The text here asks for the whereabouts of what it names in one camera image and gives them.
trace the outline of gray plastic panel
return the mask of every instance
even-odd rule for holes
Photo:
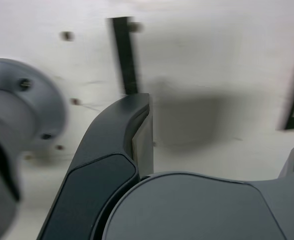
[[[286,177],[250,184],[261,192],[287,239],[294,240],[294,172]]]
[[[72,171],[66,178],[41,239],[89,239],[107,202],[135,174],[135,166],[119,154]]]
[[[118,202],[103,240],[282,240],[257,189],[193,173],[164,173]]]

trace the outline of screw hole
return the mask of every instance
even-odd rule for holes
[[[76,105],[76,106],[79,106],[81,104],[81,101],[77,98],[71,98],[70,102],[72,105]]]
[[[60,33],[60,37],[62,38],[62,40],[67,42],[72,42],[75,38],[74,33],[72,31],[62,31]]]
[[[128,30],[131,33],[140,33],[143,31],[143,25],[140,22],[129,22],[128,23]]]
[[[56,149],[57,149],[57,150],[64,150],[64,146],[63,146],[63,145],[57,145],[57,146],[56,146]]]
[[[48,140],[51,138],[52,138],[52,135],[48,133],[44,133],[43,135],[41,135],[41,139],[44,139],[44,140]]]
[[[27,78],[21,78],[19,80],[19,87],[22,91],[28,90],[32,86],[32,82]]]

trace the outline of black plastic cover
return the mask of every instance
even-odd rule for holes
[[[117,201],[140,181],[132,139],[149,114],[149,95],[127,96],[98,115],[85,133],[39,240],[101,239]]]

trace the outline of white surface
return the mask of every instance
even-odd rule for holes
[[[142,90],[155,101],[156,172],[272,179],[294,147],[294,132],[277,130],[294,76],[294,0],[0,0],[0,58],[43,70],[69,108],[57,142],[65,149],[39,153],[42,166],[23,164],[25,200],[8,240],[36,238],[87,127],[122,95],[106,21],[117,16],[144,27],[135,40]],[[203,120],[210,106],[217,110]],[[199,121],[210,136],[201,144]]]

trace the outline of gray mounting plate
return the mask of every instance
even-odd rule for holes
[[[29,80],[30,86],[23,89],[22,80]],[[35,115],[36,130],[29,149],[48,146],[62,133],[66,106],[57,87],[46,75],[22,62],[0,58],[0,90],[19,97]]]

